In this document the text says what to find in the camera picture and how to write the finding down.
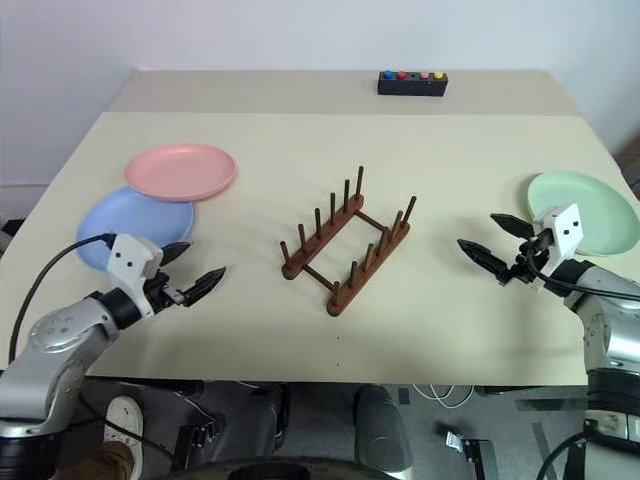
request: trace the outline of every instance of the floor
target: floor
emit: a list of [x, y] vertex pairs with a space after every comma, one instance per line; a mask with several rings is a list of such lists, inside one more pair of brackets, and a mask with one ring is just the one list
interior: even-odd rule
[[[282, 448], [283, 456], [325, 456], [353, 459], [353, 394], [359, 384], [291, 384], [291, 420]], [[584, 387], [543, 387], [498, 396], [474, 394], [464, 406], [447, 410], [422, 398], [409, 385], [386, 385], [398, 404], [414, 456], [416, 478], [474, 479], [472, 466], [444, 444], [444, 434], [453, 430], [466, 438], [489, 439], [496, 451], [500, 478], [535, 478], [550, 450], [582, 428]], [[236, 382], [208, 382], [202, 392], [190, 397], [216, 418], [229, 418], [238, 401], [251, 388]], [[459, 387], [448, 401], [465, 395]], [[130, 395], [145, 414], [145, 436], [173, 450], [180, 425], [200, 425], [207, 419], [183, 398], [167, 390], [126, 383], [90, 379], [86, 398], [105, 411], [114, 396]], [[75, 421], [87, 418], [83, 411]], [[62, 465], [79, 462], [96, 452], [102, 441], [102, 427], [96, 422], [67, 434]], [[202, 450], [204, 457], [215, 448], [215, 440]], [[561, 457], [548, 480], [562, 478]], [[145, 448], [143, 479], [166, 475], [170, 463]]]

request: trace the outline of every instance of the green plate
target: green plate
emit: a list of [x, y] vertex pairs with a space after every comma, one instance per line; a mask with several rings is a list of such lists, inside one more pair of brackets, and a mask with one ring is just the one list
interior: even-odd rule
[[624, 253], [640, 237], [640, 222], [629, 202], [606, 183], [582, 173], [538, 175], [529, 185], [527, 202], [532, 217], [549, 207], [577, 203], [584, 232], [578, 252], [585, 255]]

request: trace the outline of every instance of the blue plate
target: blue plate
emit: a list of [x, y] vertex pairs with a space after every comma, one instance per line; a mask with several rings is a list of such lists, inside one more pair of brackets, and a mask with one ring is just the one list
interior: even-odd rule
[[[127, 233], [144, 237], [159, 247], [184, 240], [193, 224], [191, 202], [162, 202], [131, 187], [110, 193], [87, 213], [78, 228], [76, 240], [101, 233]], [[105, 271], [109, 249], [102, 242], [76, 250], [80, 259], [96, 270]]]

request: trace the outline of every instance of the white sneaker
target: white sneaker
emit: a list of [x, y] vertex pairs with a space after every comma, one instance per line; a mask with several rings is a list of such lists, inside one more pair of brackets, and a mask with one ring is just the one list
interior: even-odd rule
[[[129, 430], [131, 433], [142, 436], [142, 412], [135, 400], [130, 397], [114, 398], [107, 410], [107, 420]], [[138, 440], [106, 425], [104, 427], [104, 441], [121, 442], [129, 447], [133, 454], [134, 462], [130, 480], [138, 480], [142, 475], [142, 444]]]

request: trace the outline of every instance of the beige table surface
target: beige table surface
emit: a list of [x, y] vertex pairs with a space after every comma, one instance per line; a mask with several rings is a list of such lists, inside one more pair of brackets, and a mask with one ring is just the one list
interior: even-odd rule
[[[453, 86], [456, 77], [451, 78]], [[524, 216], [527, 184], [543, 171], [573, 169], [596, 176], [637, 206], [615, 162], [570, 108], [553, 115], [104, 113], [0, 262], [0, 335], [7, 339], [0, 347], [3, 366], [13, 319], [39, 269], [73, 242], [91, 205], [125, 185], [123, 168], [133, 155], [185, 141], [228, 151], [239, 174], [223, 193], [195, 204], [193, 247], [166, 271], [176, 286], [222, 265], [227, 274], [192, 308], [172, 307], [123, 332], [93, 374], [585, 382], [579, 319], [548, 292], [536, 294], [515, 281], [500, 287], [456, 245], [457, 238], [471, 239], [511, 261], [519, 242], [489, 214]], [[333, 318], [326, 313], [327, 291], [320, 284], [306, 274], [294, 281], [282, 277], [278, 242], [296, 245], [298, 222], [311, 231], [313, 208], [326, 212], [329, 193], [340, 192], [344, 178], [354, 179], [360, 164], [366, 167], [365, 212], [391, 223], [410, 195], [418, 201], [409, 236], [347, 310]], [[376, 238], [375, 230], [354, 219], [313, 266], [342, 280], [350, 261], [360, 259]], [[637, 276], [640, 253], [636, 248], [598, 261]], [[21, 344], [39, 316], [108, 286], [106, 275], [69, 256], [38, 292]]]

